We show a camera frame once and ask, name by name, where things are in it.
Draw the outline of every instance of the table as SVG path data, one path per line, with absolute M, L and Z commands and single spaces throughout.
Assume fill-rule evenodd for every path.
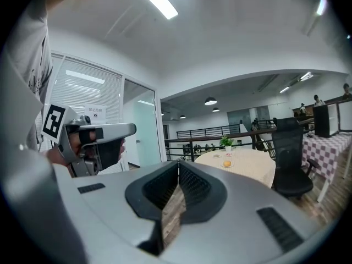
M 312 171 L 315 171 L 317 174 L 325 178 L 325 183 L 319 194 L 318 202 L 323 200 L 329 185 L 334 179 L 338 156 L 348 146 L 350 146 L 350 151 L 344 178 L 347 176 L 347 171 L 352 156 L 352 133 L 341 132 L 330 138 L 323 138 L 319 136 L 314 136 L 313 138 L 303 138 L 302 165 L 309 166 L 307 160 L 308 158 L 311 158 L 320 165 L 317 169 L 313 168 Z
M 271 188 L 276 164 L 270 158 L 269 153 L 248 148 L 233 149 L 231 151 L 232 157 L 225 157 L 225 153 L 227 153 L 225 150 L 207 152 L 198 157 L 195 162 L 255 179 Z M 221 157 L 213 158 L 215 154 L 221 155 Z M 224 161 L 231 161 L 234 166 L 221 166 Z

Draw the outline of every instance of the window blinds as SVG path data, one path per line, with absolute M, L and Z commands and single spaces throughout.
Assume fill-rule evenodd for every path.
M 107 123 L 119 123 L 121 82 L 122 76 L 115 72 L 66 57 L 55 79 L 50 103 L 69 105 L 79 115 L 84 115 L 86 103 L 105 105 Z M 120 161 L 100 174 L 123 171 L 123 165 Z

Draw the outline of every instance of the plate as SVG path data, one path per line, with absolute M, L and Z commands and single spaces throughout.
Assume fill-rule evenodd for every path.
M 225 165 L 224 165 L 224 163 L 222 162 L 220 165 L 221 165 L 222 167 L 225 167 L 225 168 L 230 168 L 230 167 L 233 167 L 233 163 L 231 163 L 231 165 L 230 165 L 230 166 L 225 166 Z

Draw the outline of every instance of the checkered tablecloth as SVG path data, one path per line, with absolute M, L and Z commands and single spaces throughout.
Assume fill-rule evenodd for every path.
M 332 182 L 336 168 L 337 158 L 352 142 L 352 133 L 341 132 L 330 138 L 314 136 L 303 138 L 302 165 L 309 166 L 308 158 L 319 163 L 318 169 L 313 170 Z

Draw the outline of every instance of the sign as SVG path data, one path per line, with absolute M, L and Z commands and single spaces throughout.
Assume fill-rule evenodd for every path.
M 92 125 L 106 124 L 106 106 L 86 103 L 84 105 L 84 115 L 90 117 Z

